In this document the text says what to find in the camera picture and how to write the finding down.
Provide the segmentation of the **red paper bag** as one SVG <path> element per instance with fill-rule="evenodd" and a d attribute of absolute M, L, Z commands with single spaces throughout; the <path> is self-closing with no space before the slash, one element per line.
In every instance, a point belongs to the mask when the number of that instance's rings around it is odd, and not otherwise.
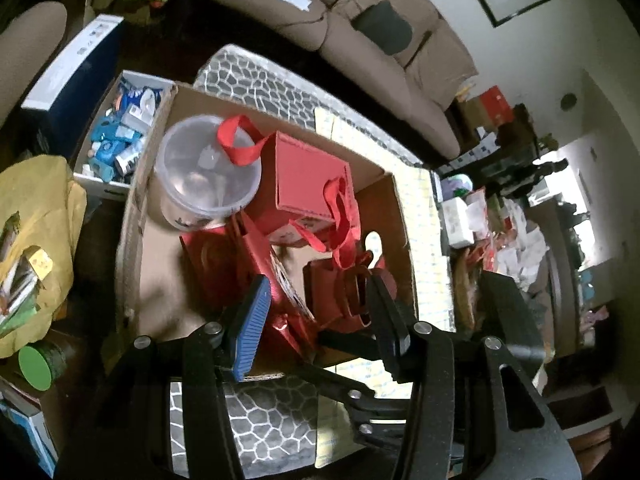
<path fill-rule="evenodd" d="M 305 291 L 299 295 L 281 259 L 243 211 L 226 226 L 187 232 L 180 242 L 204 301 L 215 313 L 240 302 L 255 276 L 268 278 L 271 307 L 259 349 L 264 360 L 309 361 L 317 353 L 320 330 L 351 334 L 368 327 L 364 290 L 373 275 L 382 278 L 392 298 L 397 297 L 397 284 L 385 261 L 369 266 L 370 252 L 357 252 L 356 264 L 347 270 L 332 258 L 309 261 L 300 268 Z"/>

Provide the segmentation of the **clear plastic tub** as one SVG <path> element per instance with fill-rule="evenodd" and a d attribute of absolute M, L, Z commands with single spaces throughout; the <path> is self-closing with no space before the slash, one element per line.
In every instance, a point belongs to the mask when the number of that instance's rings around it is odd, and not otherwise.
<path fill-rule="evenodd" d="M 155 175 L 160 210 L 183 231 L 221 226 L 254 198 L 262 163 L 235 165 L 217 140 L 222 118 L 196 115 L 171 126 L 160 141 Z"/>

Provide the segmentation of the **white tissue box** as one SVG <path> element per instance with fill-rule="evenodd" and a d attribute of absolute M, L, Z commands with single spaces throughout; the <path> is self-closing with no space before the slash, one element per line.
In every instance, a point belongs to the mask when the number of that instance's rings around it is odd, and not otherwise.
<path fill-rule="evenodd" d="M 462 198 L 454 197 L 442 202 L 442 216 L 444 217 L 447 240 L 451 248 L 462 249 L 474 244 L 468 206 L 466 206 Z"/>

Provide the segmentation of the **blue white carton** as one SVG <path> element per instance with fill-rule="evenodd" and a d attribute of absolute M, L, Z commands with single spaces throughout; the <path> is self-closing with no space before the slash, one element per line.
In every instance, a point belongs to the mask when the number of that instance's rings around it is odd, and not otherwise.
<path fill-rule="evenodd" d="M 72 39 L 26 94 L 35 151 L 70 158 L 111 84 L 122 18 L 101 14 Z"/>

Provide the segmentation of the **red box on shelf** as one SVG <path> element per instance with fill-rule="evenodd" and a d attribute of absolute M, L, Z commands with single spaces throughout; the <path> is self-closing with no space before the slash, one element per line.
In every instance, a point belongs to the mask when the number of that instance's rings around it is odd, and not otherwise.
<path fill-rule="evenodd" d="M 496 127 L 514 121 L 514 111 L 498 86 L 492 86 L 484 91 L 480 95 L 480 102 Z"/>

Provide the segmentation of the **yellow plaid cloth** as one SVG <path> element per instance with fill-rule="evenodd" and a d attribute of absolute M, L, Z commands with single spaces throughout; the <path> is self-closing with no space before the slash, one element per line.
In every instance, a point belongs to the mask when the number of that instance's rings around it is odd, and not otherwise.
<path fill-rule="evenodd" d="M 414 271 L 416 317 L 440 330 L 454 332 L 449 263 L 442 252 L 442 228 L 431 173 L 411 154 L 401 153 L 401 146 L 377 126 L 362 132 L 329 110 L 316 107 L 314 128 L 320 136 L 363 155 L 394 175 Z M 411 385 L 396 385 L 380 363 L 356 359 L 328 370 L 364 382 L 378 399 L 410 398 Z M 363 446 L 352 440 L 346 408 L 319 396 L 314 466 L 324 468 L 360 448 Z"/>

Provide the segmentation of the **box of blue items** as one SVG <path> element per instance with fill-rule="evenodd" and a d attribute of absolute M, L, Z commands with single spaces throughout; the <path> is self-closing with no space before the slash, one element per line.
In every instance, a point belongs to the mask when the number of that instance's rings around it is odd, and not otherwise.
<path fill-rule="evenodd" d="M 175 84 L 124 70 L 105 93 L 82 140 L 74 178 L 94 198 L 124 200 L 160 106 Z"/>

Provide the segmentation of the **green lid can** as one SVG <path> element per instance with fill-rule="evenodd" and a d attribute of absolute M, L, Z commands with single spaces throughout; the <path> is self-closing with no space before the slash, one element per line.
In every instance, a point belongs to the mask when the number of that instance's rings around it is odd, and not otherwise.
<path fill-rule="evenodd" d="M 17 353 L 18 366 L 26 382 L 38 391 L 47 391 L 70 366 L 73 355 L 54 342 L 40 340 Z"/>

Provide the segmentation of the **brown sofa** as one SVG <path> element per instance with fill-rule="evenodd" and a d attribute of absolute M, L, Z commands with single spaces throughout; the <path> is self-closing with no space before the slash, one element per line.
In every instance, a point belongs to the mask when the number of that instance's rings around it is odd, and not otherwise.
<path fill-rule="evenodd" d="M 394 55 L 352 28 L 353 18 L 382 0 L 311 0 L 309 12 L 280 0 L 214 1 L 319 53 L 443 159 L 460 154 L 461 143 L 446 111 L 477 69 L 469 50 L 430 0 L 390 0 L 412 27 L 409 47 Z"/>

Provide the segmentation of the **red gift bag box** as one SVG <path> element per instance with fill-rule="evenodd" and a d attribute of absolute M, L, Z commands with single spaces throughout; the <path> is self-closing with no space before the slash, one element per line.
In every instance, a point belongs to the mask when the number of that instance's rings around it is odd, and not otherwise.
<path fill-rule="evenodd" d="M 244 115 L 225 119 L 216 138 L 232 165 L 262 164 L 244 210 L 271 244 L 329 252 L 343 270 L 356 264 L 360 214 L 348 162 L 282 131 L 265 136 Z"/>

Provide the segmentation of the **large cardboard box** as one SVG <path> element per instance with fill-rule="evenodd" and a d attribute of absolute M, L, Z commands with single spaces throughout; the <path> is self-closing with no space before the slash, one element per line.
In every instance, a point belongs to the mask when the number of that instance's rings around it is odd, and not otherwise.
<path fill-rule="evenodd" d="M 380 278 L 416 308 L 396 169 L 359 138 L 341 142 L 176 84 L 143 144 L 116 257 L 116 298 L 131 337 L 188 336 L 233 310 L 262 274 L 271 307 L 250 376 L 334 364 L 322 330 L 371 325 Z"/>

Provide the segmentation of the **dark cushion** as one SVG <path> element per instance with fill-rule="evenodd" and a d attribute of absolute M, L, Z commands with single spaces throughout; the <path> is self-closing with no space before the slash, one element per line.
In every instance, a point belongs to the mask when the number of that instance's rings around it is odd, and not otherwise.
<path fill-rule="evenodd" d="M 352 28 L 361 32 L 385 54 L 406 50 L 412 40 L 412 27 L 392 6 L 382 0 L 352 19 Z"/>

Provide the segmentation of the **yellow plastic bag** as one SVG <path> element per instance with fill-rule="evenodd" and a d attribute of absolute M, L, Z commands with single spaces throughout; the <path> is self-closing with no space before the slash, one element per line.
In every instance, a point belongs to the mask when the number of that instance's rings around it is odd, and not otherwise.
<path fill-rule="evenodd" d="M 74 257 L 87 192 L 61 156 L 39 155 L 1 173 L 1 225 L 17 226 L 1 257 L 1 281 L 20 284 L 12 306 L 1 291 L 1 356 L 46 336 L 74 281 Z"/>

